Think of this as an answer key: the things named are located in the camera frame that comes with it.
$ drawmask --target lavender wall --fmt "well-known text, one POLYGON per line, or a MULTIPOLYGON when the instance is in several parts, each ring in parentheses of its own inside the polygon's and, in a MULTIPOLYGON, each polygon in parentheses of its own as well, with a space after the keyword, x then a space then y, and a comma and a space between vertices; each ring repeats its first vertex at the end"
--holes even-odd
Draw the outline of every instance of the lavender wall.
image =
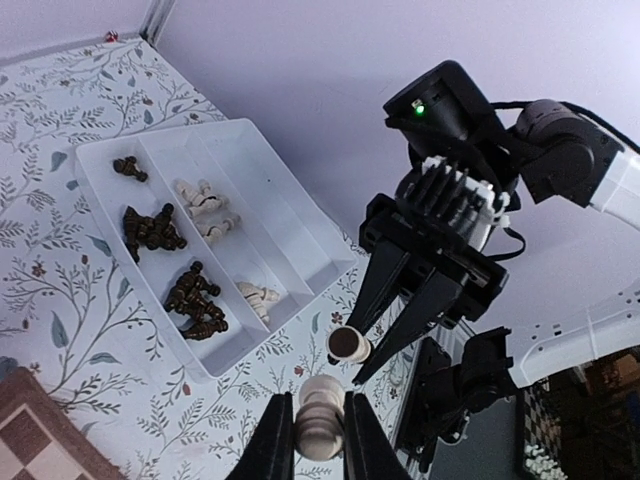
POLYGON ((0 60, 93 41, 109 30, 135 33, 150 0, 0 0, 0 60))
MULTIPOLYGON (((252 118, 355 234, 408 165, 382 104, 447 58, 491 100, 574 101, 640 140, 639 24, 636 0, 191 0, 159 49, 229 116, 252 118)), ((530 248, 484 325, 561 316, 640 275, 640 233, 562 200, 524 205, 513 223, 530 248)))

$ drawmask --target chess square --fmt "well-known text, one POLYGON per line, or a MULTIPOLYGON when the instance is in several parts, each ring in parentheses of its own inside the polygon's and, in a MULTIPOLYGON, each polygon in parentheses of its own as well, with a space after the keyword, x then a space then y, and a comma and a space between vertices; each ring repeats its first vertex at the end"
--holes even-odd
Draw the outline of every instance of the chess square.
POLYGON ((33 460, 51 442, 26 409, 0 429, 0 439, 23 465, 33 460))
POLYGON ((0 440, 0 480, 12 480, 21 469, 18 457, 0 440))
POLYGON ((34 480, 76 480, 82 471, 57 442, 51 442, 31 463, 27 470, 34 480))
POLYGON ((35 480, 35 478, 33 478, 26 470, 21 470, 18 475, 13 477, 13 480, 35 480))

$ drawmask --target floral pattern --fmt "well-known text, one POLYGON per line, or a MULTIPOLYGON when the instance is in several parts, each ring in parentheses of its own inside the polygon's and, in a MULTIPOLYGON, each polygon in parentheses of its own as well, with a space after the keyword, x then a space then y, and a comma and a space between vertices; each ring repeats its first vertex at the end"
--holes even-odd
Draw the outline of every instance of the floral pattern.
MULTIPOLYGON (((271 395, 295 394, 319 373, 344 385, 355 374, 328 364, 324 339, 353 308, 367 262, 357 246, 357 268, 226 376, 196 384, 102 240, 68 161, 74 146, 224 118, 140 40, 0 69, 1 373, 27 366, 130 479, 224 478, 271 395)), ((396 309, 371 332, 374 342, 396 309)), ((358 387, 387 432, 411 362, 409 350, 358 387)), ((296 469, 297 478, 342 478, 340 460, 297 458, 296 469)))

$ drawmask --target white plastic tray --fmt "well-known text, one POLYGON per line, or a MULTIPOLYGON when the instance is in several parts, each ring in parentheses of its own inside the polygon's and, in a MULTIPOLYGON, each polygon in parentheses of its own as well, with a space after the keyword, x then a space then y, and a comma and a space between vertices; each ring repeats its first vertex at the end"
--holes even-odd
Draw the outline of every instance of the white plastic tray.
MULTIPOLYGON (((76 154, 78 182, 105 240, 163 338, 196 381, 224 374, 355 265, 334 225, 249 120, 106 140, 79 146, 76 154), (149 174, 145 183, 114 172, 113 159, 128 155, 149 174), (242 222, 209 246, 174 191, 177 179, 192 185, 208 180, 214 192, 229 197, 228 211, 239 214, 242 222), (124 211, 130 205, 141 215, 155 215, 167 202, 176 206, 174 224, 188 245, 173 252, 141 248, 136 264, 123 242, 124 211), (167 314, 162 303, 196 259, 222 289, 215 303, 225 311, 229 330, 185 341, 177 327, 187 317, 167 314), (267 304, 268 325, 235 287, 239 281, 281 294, 277 303, 267 304)), ((197 221, 224 218, 228 211, 197 221)))

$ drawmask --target checkered board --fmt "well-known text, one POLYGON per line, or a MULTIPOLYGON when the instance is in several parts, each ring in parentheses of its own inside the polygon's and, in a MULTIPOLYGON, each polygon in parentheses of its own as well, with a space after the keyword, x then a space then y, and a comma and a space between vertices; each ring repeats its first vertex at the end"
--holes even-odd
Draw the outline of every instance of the checkered board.
POLYGON ((536 478, 524 466, 527 445, 544 448, 544 454, 560 464, 560 421, 547 406, 544 389, 536 384, 521 390, 516 397, 516 471, 523 478, 536 478))
POLYGON ((90 480, 27 406, 0 425, 0 480, 90 480))
POLYGON ((24 368, 0 382, 0 480, 125 480, 24 368))

